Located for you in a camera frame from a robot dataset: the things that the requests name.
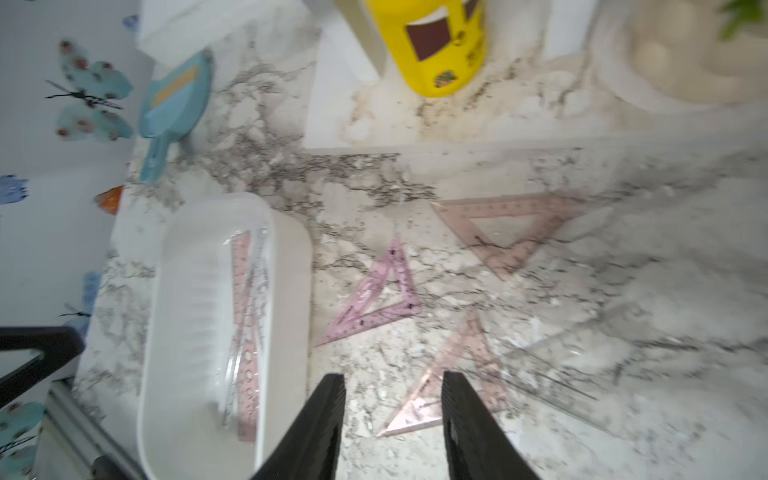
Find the pink triangle ruler small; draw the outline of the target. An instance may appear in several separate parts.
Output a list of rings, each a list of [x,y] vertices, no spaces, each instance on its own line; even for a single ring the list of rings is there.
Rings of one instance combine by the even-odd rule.
[[[327,345],[422,311],[404,243],[395,237],[316,343]]]

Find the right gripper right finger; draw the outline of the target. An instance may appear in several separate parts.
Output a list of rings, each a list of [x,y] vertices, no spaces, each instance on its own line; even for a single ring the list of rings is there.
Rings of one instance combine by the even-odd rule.
[[[444,373],[441,408],[450,479],[539,479],[462,373]]]

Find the clear triangle ruler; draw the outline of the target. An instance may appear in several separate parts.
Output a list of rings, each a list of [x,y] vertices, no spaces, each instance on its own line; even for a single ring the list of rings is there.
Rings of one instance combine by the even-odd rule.
[[[619,383],[648,335],[649,311],[626,302],[575,322],[488,319],[501,370],[495,380],[589,427],[621,434],[626,394]]]

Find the pink straight ruler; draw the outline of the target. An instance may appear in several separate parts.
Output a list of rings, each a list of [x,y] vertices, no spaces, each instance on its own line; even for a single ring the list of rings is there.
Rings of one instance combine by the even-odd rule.
[[[259,375],[258,347],[254,340],[252,287],[255,277],[250,231],[237,234],[232,240],[233,307],[236,327],[234,355],[233,418],[237,423],[238,439],[254,442],[258,429]]]

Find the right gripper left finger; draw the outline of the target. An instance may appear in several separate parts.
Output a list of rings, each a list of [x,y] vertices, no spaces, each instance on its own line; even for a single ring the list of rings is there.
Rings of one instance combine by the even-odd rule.
[[[253,480],[333,480],[346,401],[343,374],[326,374]]]

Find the white plastic storage box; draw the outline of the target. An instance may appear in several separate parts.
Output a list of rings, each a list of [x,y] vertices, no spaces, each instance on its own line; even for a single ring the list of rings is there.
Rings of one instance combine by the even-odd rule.
[[[260,358],[254,442],[222,425],[223,372],[231,341],[229,240],[265,228],[270,282]],[[297,220],[251,193],[182,207],[159,257],[137,423],[142,467],[151,479],[248,479],[301,410],[307,389],[312,244]]]

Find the clear straight ruler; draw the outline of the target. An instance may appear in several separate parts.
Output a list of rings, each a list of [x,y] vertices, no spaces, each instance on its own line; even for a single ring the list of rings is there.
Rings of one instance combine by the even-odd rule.
[[[245,231],[250,231],[252,235],[252,252],[254,254],[253,265],[255,267],[255,277],[254,277],[253,287],[252,287],[252,291],[253,291],[252,300],[254,301],[252,312],[254,314],[254,327],[255,327],[254,340],[255,340],[256,346],[258,347],[258,375],[259,375],[259,385],[260,385],[259,408],[258,408],[258,424],[259,424],[259,409],[260,409],[260,397],[261,397],[261,376],[260,376],[259,367],[260,367],[261,354],[264,352],[264,344],[265,344],[264,322],[267,316],[267,310],[268,310],[267,303],[269,300],[269,293],[270,293],[270,282],[269,282],[269,275],[267,272],[267,260],[265,259],[265,254],[264,254],[265,247],[267,246],[267,243],[268,243],[268,231],[265,228],[256,228],[254,230],[245,230]],[[223,372],[223,397],[222,397],[222,400],[220,401],[220,411],[221,411],[222,425],[227,428],[234,428],[237,431],[237,423],[236,423],[236,420],[233,418],[234,355],[236,353],[236,342],[235,342],[236,327],[234,323],[233,267],[232,267],[232,240],[236,235],[231,237],[229,240],[230,253],[227,257],[227,260],[229,261],[230,271],[231,271],[230,286],[231,286],[231,300],[232,300],[233,331],[231,334],[231,341],[228,349],[226,366]]]

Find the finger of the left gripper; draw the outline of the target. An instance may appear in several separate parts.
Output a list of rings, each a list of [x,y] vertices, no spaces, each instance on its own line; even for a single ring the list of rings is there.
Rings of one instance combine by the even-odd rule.
[[[78,357],[85,343],[69,326],[3,327],[1,351],[31,350],[35,356],[1,378],[1,407]]]

